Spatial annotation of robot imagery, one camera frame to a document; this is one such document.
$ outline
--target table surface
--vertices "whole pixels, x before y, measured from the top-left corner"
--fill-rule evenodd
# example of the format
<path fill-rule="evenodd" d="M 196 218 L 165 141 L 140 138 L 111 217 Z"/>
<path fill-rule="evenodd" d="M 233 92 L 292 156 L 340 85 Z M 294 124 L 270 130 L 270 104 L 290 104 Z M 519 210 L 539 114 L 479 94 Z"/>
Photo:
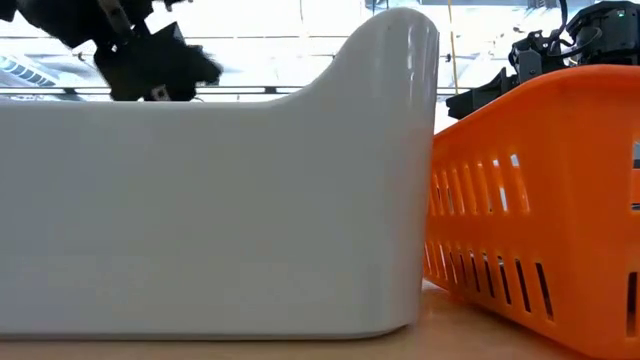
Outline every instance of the table surface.
<path fill-rule="evenodd" d="M 582 359 L 433 285 L 414 326 L 376 339 L 276 342 L 1 342 L 7 360 Z"/>

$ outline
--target orange plastic basket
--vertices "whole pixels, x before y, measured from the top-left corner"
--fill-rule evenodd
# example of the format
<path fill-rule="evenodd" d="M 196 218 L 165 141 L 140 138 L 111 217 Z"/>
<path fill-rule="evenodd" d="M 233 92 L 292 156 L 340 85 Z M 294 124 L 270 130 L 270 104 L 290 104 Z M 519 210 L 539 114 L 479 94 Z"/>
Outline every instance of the orange plastic basket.
<path fill-rule="evenodd" d="M 438 134 L 426 278 L 584 354 L 640 358 L 639 142 L 626 66 L 541 76 Z"/>

